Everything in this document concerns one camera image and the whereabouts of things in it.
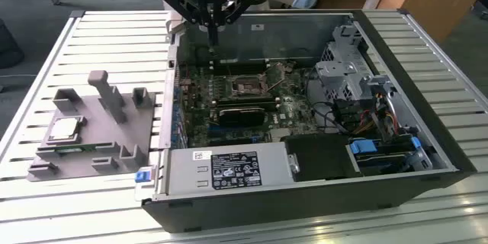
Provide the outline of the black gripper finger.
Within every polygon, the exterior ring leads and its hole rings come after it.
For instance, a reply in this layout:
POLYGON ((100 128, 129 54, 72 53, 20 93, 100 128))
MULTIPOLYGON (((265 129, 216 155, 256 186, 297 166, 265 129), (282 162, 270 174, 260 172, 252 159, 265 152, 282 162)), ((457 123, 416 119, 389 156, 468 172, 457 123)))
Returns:
POLYGON ((216 0, 213 3, 213 51, 218 45, 218 27, 232 24, 245 10, 260 5, 262 0, 237 0, 228 7, 224 7, 225 1, 216 0))
POLYGON ((213 53, 213 19, 206 0, 164 0, 178 15, 192 24, 206 29, 209 52, 213 53))

